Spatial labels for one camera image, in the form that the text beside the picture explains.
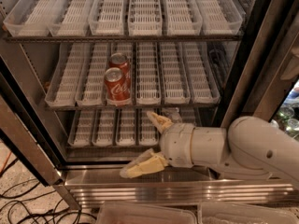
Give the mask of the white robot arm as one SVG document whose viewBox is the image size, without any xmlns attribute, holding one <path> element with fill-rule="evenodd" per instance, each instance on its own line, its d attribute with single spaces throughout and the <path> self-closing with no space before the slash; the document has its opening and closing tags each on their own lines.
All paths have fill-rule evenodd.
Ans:
<svg viewBox="0 0 299 224">
<path fill-rule="evenodd" d="M 148 149 L 120 171 L 123 178 L 161 172 L 165 167 L 205 166 L 224 178 L 278 177 L 299 189 L 298 142 L 256 117 L 235 119 L 225 128 L 172 122 L 155 112 L 148 119 L 161 134 L 158 152 Z"/>
</svg>

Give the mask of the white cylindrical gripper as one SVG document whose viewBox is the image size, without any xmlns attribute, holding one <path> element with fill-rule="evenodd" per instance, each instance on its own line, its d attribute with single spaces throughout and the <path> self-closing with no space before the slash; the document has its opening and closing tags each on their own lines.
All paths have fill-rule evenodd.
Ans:
<svg viewBox="0 0 299 224">
<path fill-rule="evenodd" d="M 162 133 L 160 138 L 161 152 L 152 148 L 140 154 L 120 170 L 122 178 L 135 178 L 161 172 L 168 163 L 173 167 L 192 168 L 191 141 L 194 125 L 175 123 L 153 111 L 147 112 L 151 123 Z"/>
</svg>

